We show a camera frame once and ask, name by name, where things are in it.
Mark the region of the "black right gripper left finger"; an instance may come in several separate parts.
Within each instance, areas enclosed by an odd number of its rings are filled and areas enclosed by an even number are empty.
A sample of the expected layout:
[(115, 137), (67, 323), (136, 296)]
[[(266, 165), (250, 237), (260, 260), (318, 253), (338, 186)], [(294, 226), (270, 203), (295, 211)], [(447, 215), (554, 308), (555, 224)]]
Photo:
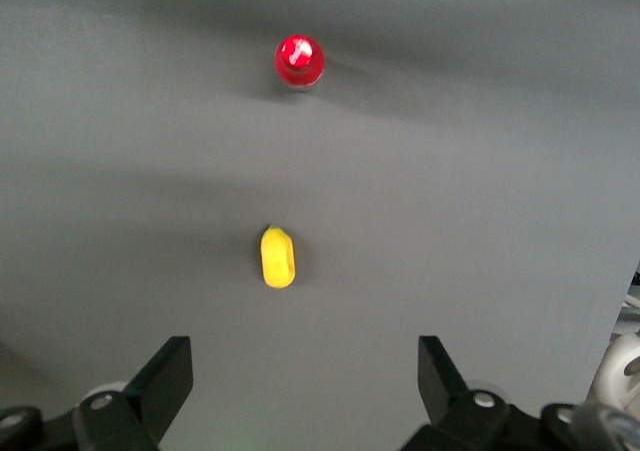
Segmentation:
[(1, 411), (3, 450), (158, 450), (193, 388), (191, 340), (173, 336), (122, 386), (102, 385), (46, 420), (39, 408)]

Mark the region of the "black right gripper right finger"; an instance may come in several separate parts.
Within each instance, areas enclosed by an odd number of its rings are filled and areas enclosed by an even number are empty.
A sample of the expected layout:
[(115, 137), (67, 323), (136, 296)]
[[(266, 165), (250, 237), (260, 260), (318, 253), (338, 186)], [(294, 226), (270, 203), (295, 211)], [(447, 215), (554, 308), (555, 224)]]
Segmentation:
[(436, 336), (418, 340), (417, 384), (429, 422), (404, 450), (639, 448), (639, 421), (611, 406), (550, 403), (534, 417), (489, 390), (470, 388)]

